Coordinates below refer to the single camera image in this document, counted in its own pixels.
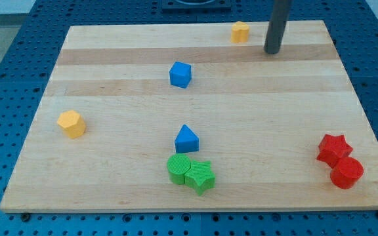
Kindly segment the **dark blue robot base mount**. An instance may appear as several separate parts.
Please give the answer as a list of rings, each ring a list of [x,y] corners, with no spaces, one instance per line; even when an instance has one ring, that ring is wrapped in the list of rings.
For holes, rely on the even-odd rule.
[[[232,0],[161,0],[163,12],[175,10],[230,10]]]

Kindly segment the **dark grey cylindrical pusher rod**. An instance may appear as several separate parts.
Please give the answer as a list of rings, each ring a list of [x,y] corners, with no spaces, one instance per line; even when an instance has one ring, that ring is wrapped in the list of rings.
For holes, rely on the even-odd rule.
[[[279,53],[289,19],[292,0],[275,0],[266,33],[264,51],[267,54]]]

